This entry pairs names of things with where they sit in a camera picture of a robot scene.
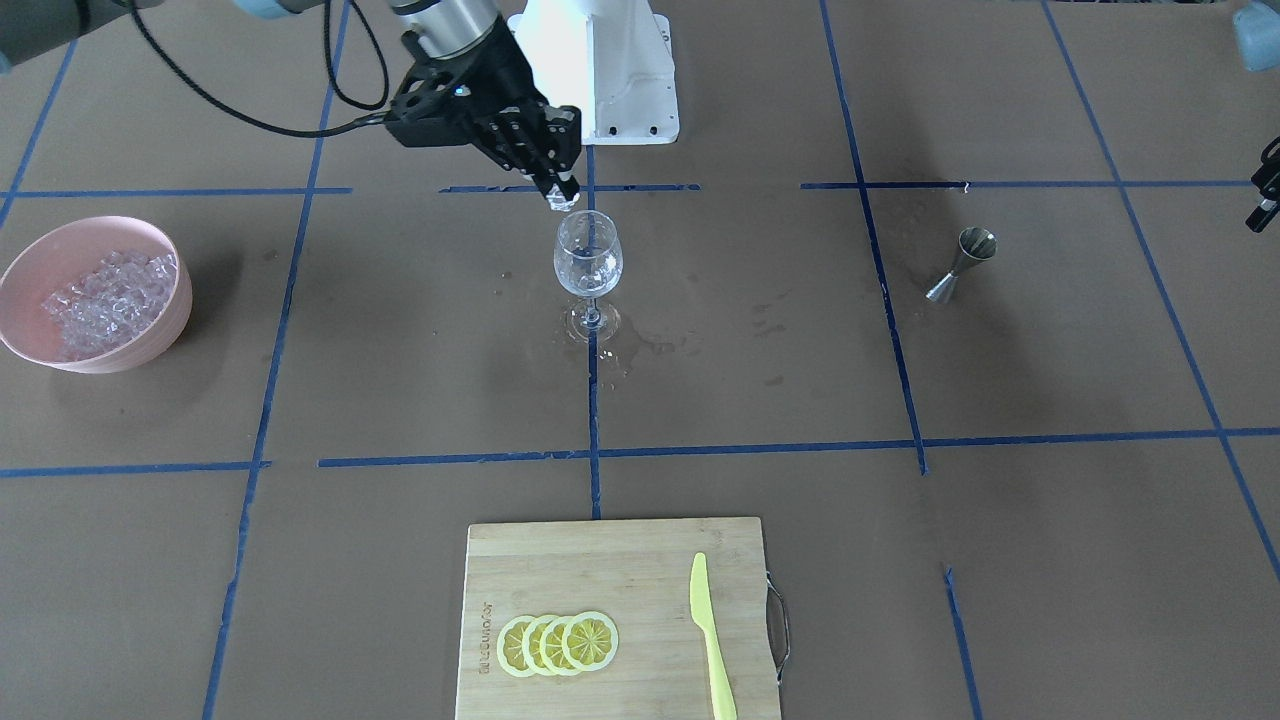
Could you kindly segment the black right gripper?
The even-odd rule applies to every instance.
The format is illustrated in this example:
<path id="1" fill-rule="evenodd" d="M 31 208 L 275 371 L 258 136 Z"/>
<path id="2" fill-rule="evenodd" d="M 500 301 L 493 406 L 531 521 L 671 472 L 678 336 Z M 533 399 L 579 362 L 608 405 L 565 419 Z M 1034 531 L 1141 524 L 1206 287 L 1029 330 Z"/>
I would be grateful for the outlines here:
<path id="1" fill-rule="evenodd" d="M 413 64 L 401 81 L 385 127 L 406 147 L 471 143 L 495 164 L 517 170 L 547 199 L 577 199 L 573 167 L 582 150 L 582 113 L 552 106 L 504 22 L 468 50 L 433 56 L 422 36 L 401 35 Z"/>

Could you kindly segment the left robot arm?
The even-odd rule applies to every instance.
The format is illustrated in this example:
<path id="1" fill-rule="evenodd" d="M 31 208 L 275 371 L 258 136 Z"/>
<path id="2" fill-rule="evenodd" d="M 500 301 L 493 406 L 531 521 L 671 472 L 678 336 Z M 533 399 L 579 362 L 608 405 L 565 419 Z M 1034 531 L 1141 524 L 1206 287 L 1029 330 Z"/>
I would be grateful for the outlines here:
<path id="1" fill-rule="evenodd" d="M 1233 17 L 1236 47 L 1249 72 L 1276 70 L 1279 67 L 1279 1 L 1248 1 Z M 1260 200 L 1245 219 L 1245 227 L 1261 233 L 1277 217 L 1279 137 L 1260 152 L 1260 164 L 1251 176 Z"/>

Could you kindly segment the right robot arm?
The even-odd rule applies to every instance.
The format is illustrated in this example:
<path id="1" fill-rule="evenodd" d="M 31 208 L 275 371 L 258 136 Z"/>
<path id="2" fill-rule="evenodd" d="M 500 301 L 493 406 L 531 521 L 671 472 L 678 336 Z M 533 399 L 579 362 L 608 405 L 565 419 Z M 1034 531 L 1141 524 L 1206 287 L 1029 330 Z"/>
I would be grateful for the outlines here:
<path id="1" fill-rule="evenodd" d="M 504 170 L 518 173 L 550 209 L 568 211 L 581 186 L 573 167 L 582 150 L 582 113 L 553 105 L 536 87 L 532 68 L 493 1 L 392 1 L 399 37 L 412 56 L 398 85 L 381 61 L 381 95 L 374 102 L 344 96 L 361 117 L 342 126 L 297 131 L 274 126 L 214 97 L 160 46 L 142 18 L 143 1 L 5 1 L 1 64 L 18 65 L 129 18 L 169 70 L 205 102 L 274 135 L 328 138 L 381 126 L 407 149 L 472 146 Z"/>

